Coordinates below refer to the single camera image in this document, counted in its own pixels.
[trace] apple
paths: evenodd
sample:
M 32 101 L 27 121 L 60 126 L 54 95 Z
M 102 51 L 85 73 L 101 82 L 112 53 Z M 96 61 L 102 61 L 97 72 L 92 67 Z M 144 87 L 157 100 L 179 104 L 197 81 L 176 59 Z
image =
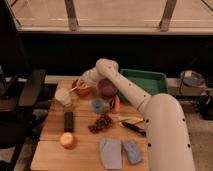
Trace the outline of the apple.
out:
M 72 148 L 74 146 L 75 138 L 71 132 L 65 132 L 60 137 L 60 144 L 64 148 Z

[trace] white cup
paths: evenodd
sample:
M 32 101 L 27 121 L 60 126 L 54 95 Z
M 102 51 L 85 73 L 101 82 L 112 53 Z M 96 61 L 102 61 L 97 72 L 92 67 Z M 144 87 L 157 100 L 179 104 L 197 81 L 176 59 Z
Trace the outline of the white cup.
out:
M 59 88 L 58 90 L 56 90 L 55 99 L 64 106 L 70 106 L 72 104 L 70 91 L 67 88 Z

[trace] remote control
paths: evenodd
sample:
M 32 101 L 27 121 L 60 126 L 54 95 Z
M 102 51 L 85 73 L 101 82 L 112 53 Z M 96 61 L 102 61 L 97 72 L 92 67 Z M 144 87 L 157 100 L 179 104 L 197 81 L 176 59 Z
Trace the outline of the remote control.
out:
M 65 112 L 64 114 L 64 132 L 73 132 L 73 113 Z

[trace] blue sponge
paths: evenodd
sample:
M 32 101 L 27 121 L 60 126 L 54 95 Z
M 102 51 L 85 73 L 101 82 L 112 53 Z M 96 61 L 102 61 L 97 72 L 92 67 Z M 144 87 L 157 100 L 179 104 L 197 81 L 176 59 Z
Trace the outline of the blue sponge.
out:
M 127 153 L 128 161 L 131 164 L 137 164 L 142 161 L 142 154 L 135 141 L 127 140 L 123 141 L 122 144 Z

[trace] office chair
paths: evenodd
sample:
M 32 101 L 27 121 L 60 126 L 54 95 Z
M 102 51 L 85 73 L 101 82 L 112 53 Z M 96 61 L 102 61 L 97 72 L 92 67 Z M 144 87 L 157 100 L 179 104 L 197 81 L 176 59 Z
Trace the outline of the office chair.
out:
M 13 171 L 26 137 L 46 118 L 46 115 L 37 120 L 33 117 L 44 79 L 45 70 L 34 70 L 24 85 L 18 76 L 7 84 L 4 78 L 0 80 L 0 149 L 15 147 L 9 163 L 0 161 L 1 171 Z

